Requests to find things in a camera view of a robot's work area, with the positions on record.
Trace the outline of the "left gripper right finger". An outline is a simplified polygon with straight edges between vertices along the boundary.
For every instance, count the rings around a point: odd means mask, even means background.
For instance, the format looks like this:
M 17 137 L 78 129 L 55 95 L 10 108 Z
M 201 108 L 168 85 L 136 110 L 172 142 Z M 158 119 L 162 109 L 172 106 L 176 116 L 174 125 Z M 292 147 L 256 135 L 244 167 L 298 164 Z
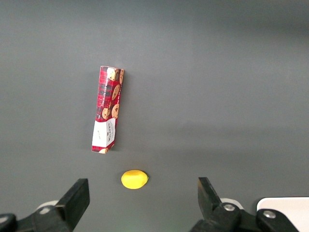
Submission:
M 251 215 L 234 203 L 224 203 L 209 179 L 198 179 L 198 204 L 203 215 L 192 232 L 296 232 L 298 229 L 280 211 L 260 209 Z

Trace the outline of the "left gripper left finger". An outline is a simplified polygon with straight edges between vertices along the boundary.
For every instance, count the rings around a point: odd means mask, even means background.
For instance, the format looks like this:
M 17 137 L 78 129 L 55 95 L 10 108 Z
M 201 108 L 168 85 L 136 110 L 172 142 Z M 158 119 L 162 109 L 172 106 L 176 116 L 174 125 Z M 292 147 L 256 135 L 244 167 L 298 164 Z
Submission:
M 78 179 L 57 201 L 41 204 L 18 220 L 15 214 L 0 215 L 2 232 L 72 232 L 90 203 L 88 179 Z

